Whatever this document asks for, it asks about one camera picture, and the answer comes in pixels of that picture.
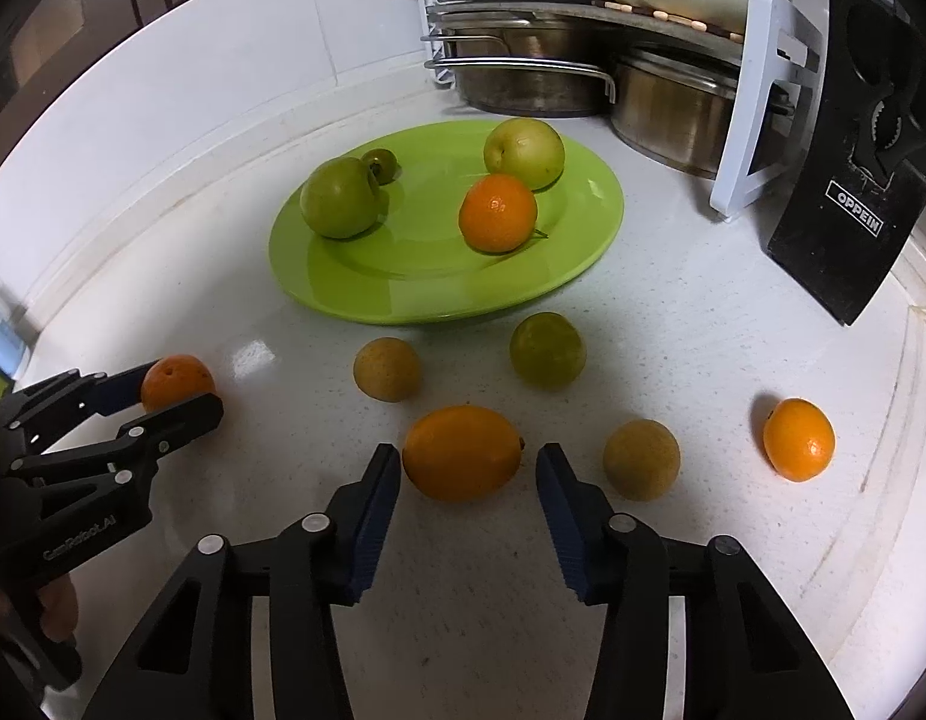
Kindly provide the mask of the left hand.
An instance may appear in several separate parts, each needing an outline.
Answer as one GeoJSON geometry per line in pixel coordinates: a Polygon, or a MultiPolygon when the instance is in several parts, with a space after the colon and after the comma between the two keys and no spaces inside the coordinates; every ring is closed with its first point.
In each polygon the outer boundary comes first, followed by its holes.
{"type": "MultiPolygon", "coordinates": [[[[56,578],[38,592],[43,605],[41,627],[47,639],[65,642],[76,632],[79,624],[79,600],[76,585],[69,574],[56,578]]],[[[12,603],[0,590],[0,632],[7,628],[12,603]]]]}

